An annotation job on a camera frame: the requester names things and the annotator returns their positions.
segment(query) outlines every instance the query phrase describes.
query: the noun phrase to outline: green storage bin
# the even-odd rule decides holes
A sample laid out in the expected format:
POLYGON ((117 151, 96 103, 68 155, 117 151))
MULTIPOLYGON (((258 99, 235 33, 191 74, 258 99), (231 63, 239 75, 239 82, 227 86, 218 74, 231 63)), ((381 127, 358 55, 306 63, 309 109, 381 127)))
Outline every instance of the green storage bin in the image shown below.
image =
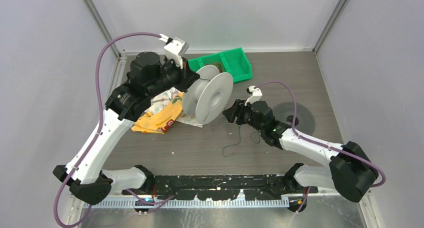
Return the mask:
POLYGON ((208 64, 215 65, 223 72, 230 73, 235 83, 252 78, 252 66, 241 48, 206 55, 188 61, 188 65, 193 71, 197 71, 208 64))

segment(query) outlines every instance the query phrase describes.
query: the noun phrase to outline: black wire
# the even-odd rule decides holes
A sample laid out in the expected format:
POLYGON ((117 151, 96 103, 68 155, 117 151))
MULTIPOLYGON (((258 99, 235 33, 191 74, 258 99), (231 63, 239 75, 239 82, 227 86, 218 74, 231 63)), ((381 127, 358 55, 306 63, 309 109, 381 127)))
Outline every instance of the black wire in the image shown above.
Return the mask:
POLYGON ((235 146, 235 145, 239 145, 241 143, 241 141, 242 141, 242 134, 240 134, 240 127, 241 127, 241 125, 237 125, 237 128, 238 128, 238 143, 237 144, 230 144, 230 145, 227 145, 224 148, 222 148, 222 155, 224 157, 229 157, 229 156, 232 156, 234 154, 234 151, 233 151, 230 155, 225 155, 224 154, 225 148, 231 147, 231 146, 235 146))
MULTIPOLYGON (((218 124, 222 124, 225 120, 226 120, 226 118, 221 118, 221 119, 219 119, 219 120, 218 120, 218 124)), ((222 148, 222 155, 223 155, 224 157, 229 157, 229 156, 232 156, 232 155, 234 154, 234 152, 233 152, 233 153, 231 153, 230 155, 225 155, 225 154, 224 154, 224 150, 225 150, 226 148, 231 147, 231 146, 239 145, 239 144, 242 142, 242 134, 241 134, 241 132, 240 132, 240 127, 241 127, 241 125, 237 125, 237 128, 238 128, 238 143, 236 143, 236 144, 230 144, 230 145, 224 146, 224 147, 222 148)), ((261 142, 261 135, 260 135, 260 133, 259 133, 257 130, 254 130, 254 132, 252 132, 252 133, 250 134, 250 140, 251 140, 253 143, 255 143, 255 144, 259 144, 259 143, 261 142), (256 135, 258 136, 258 141, 254 141, 254 140, 253 140, 253 138, 252 138, 252 135, 253 135, 253 134, 256 134, 256 135)))
POLYGON ((261 142, 261 135, 259 134, 259 131, 255 130, 252 133, 250 133, 250 140, 253 143, 255 143, 255 144, 259 144, 261 142), (257 142, 252 139, 252 134, 256 134, 257 135, 257 137, 258 137, 258 141, 257 142))

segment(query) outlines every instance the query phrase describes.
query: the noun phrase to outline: white spool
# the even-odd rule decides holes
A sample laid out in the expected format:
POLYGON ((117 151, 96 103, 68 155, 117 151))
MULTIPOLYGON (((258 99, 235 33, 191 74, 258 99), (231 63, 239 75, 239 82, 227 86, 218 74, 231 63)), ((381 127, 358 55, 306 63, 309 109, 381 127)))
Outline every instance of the white spool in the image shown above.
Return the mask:
POLYGON ((197 71, 200 78, 182 97, 182 109, 195 115, 200 124, 210 123, 224 109, 233 91, 233 77, 220 73, 214 65, 206 65, 197 71))

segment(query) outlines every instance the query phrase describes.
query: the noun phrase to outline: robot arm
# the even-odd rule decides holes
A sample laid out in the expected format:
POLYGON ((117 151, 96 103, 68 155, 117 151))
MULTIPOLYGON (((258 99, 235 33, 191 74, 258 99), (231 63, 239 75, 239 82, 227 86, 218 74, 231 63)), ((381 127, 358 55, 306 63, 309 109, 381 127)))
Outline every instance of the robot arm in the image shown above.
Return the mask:
POLYGON ((260 132, 261 138, 268 145, 299 153, 322 165, 311 167, 295 164, 285 174, 285 177, 291 178, 288 187, 293 190, 307 186, 332 188, 350 201, 359 202, 362 199, 378 178, 378 172, 356 159, 316 143, 344 150, 369 161, 359 145, 351 141, 346 145, 330 143, 298 131, 296 134, 289 124, 275 119, 272 109, 265 101, 259 101, 262 93, 258 88, 250 86, 247 92, 250 93, 249 99, 237 99, 232 107, 222 112, 228 122, 248 124, 260 132))
MULTIPOLYGON (((144 167, 138 165, 131 169, 109 171, 102 170, 103 164, 120 138, 151 106, 153 97, 172 87, 185 92, 200 78, 189 68, 187 59, 182 57, 189 47, 186 42, 165 35, 160 40, 166 42, 165 63, 162 64, 159 55, 153 52, 140 53, 131 62, 127 81, 115 88, 106 101, 102 132, 67 183, 71 193, 88 204, 101 202, 111 192, 143 188, 144 184, 147 184, 145 188, 149 188, 153 175, 144 167)), ((56 166, 53 174, 60 181, 64 181, 86 151, 98 125, 67 165, 56 166)))

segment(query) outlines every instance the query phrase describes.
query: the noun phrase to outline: gray circular disc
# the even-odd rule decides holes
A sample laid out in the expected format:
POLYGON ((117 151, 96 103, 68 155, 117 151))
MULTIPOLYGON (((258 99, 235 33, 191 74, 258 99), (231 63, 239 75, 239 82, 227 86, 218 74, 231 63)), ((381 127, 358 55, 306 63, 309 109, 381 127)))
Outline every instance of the gray circular disc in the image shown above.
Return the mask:
POLYGON ((229 73, 216 75, 205 87, 196 105, 196 120, 207 124, 216 119, 230 99, 233 77, 229 73))
POLYGON ((194 115, 196 113, 196 105, 198 104, 198 99, 200 98, 201 93, 208 83, 220 74, 220 71, 214 65, 206 65, 200 68, 196 73, 200 75, 201 79, 196 80, 182 96, 182 110, 184 113, 190 115, 194 115))
MULTIPOLYGON (((310 110, 300 103, 297 106, 297 120, 299 121, 295 128, 307 135, 312 135, 315 131, 315 118, 310 110)), ((274 117, 283 123, 288 123, 287 118, 295 114, 295 107, 293 102, 283 102, 275 105, 272 108, 274 117)))

